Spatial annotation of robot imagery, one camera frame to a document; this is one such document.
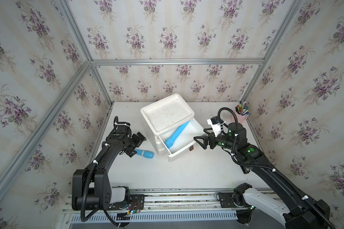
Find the white top drawer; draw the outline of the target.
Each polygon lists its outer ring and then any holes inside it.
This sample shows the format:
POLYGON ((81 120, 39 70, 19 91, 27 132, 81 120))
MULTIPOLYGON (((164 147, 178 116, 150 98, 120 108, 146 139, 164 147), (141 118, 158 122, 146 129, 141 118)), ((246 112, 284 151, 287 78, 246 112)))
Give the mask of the white top drawer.
POLYGON ((161 136, 156 137, 157 153, 160 156, 167 155, 169 162, 173 162, 190 152, 189 148, 196 144, 194 136, 199 136, 204 133, 203 127, 196 121, 196 119, 192 119, 189 122, 189 125, 177 138, 174 146, 170 149, 165 146, 164 141, 169 138, 177 128, 169 130, 161 136))

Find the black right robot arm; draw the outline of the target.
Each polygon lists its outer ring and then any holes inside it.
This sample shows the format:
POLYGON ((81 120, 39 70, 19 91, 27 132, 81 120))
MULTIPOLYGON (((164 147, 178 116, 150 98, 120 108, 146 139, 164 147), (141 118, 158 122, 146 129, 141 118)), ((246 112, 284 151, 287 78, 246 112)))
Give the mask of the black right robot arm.
POLYGON ((330 221, 330 206, 315 200, 298 188, 281 173, 255 145, 247 140, 247 130, 238 122, 237 115, 230 108, 219 109, 217 116, 209 119, 210 128, 204 135, 195 136, 203 149, 222 148, 232 161, 239 165, 244 174, 254 172, 282 200, 280 202, 264 196, 247 183, 234 189, 233 202, 239 208, 253 206, 274 218, 287 229, 333 229, 330 221))

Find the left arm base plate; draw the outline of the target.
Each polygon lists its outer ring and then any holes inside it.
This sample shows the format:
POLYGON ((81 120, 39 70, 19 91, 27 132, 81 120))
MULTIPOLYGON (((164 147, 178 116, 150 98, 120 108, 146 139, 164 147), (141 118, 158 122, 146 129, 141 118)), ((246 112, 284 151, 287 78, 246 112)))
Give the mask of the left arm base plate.
POLYGON ((140 211, 144 208, 145 195, 130 195, 122 202, 113 203, 108 210, 140 211))

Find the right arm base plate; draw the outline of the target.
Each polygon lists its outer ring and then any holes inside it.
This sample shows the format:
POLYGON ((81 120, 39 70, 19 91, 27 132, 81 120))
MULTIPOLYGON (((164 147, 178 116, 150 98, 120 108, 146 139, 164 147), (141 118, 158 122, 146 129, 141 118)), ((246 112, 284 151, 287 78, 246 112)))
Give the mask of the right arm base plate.
POLYGON ((243 195, 236 192, 218 192, 216 199, 219 201, 221 208, 244 208, 254 210, 255 207, 246 203, 243 195))

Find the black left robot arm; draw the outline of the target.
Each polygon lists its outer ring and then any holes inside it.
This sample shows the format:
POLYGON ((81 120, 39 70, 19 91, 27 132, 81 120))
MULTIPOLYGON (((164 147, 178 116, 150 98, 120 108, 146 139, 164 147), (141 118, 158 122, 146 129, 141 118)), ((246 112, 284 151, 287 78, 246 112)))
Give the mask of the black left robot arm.
POLYGON ((129 188, 112 187, 109 170, 118 155, 133 157, 144 141, 146 137, 143 134, 132 133, 130 123, 120 122, 117 116, 114 118, 113 129, 102 142, 99 153, 84 169, 76 170, 72 177, 72 209, 80 212, 81 222, 88 221, 102 210, 115 224, 108 210, 117 204, 131 204, 129 188))

